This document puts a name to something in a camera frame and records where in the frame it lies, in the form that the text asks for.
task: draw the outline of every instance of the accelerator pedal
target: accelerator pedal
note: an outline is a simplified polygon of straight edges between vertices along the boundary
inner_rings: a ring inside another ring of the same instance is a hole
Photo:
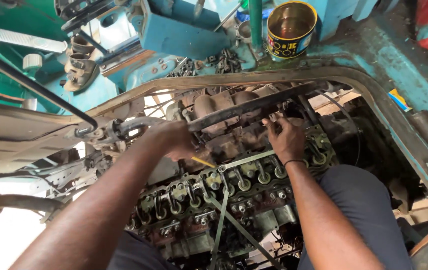
[[[35,48],[47,52],[63,53],[67,49],[67,42],[55,41],[29,34],[21,34],[0,29],[0,42]]]

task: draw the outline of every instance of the mechanic's hand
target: mechanic's hand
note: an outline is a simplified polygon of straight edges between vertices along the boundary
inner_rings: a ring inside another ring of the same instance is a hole
[[[294,126],[283,117],[277,119],[276,123],[263,119],[263,124],[267,127],[269,142],[283,165],[290,160],[301,160],[304,157],[305,135],[301,127]],[[279,134],[276,124],[282,128]]]
[[[165,149],[165,156],[174,162],[189,159],[196,153],[186,121],[167,121],[149,128],[147,133],[156,137],[157,142]]]

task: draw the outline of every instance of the green metal pipe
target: green metal pipe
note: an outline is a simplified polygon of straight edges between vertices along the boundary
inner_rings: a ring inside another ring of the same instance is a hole
[[[262,5],[262,0],[249,0],[249,25],[251,26],[251,40],[255,52],[260,51],[263,46]]]

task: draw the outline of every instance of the yellow can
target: yellow can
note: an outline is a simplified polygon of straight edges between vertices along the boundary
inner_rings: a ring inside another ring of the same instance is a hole
[[[267,18],[267,49],[279,58],[303,53],[317,22],[316,10],[308,3],[290,1],[277,6]]]

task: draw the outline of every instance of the mechanic's arm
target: mechanic's arm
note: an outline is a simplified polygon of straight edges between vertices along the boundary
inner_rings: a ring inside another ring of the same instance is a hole
[[[264,119],[263,123],[268,128],[269,142],[282,164],[290,160],[302,160],[305,135],[300,127],[280,118],[277,123],[282,127],[282,132],[277,134],[275,125],[270,120]],[[288,162],[286,170],[301,221],[304,243],[314,268],[383,269],[381,262],[319,187],[304,163]]]
[[[159,160],[193,155],[185,122],[151,127],[54,219],[10,269],[107,268],[139,193]]]

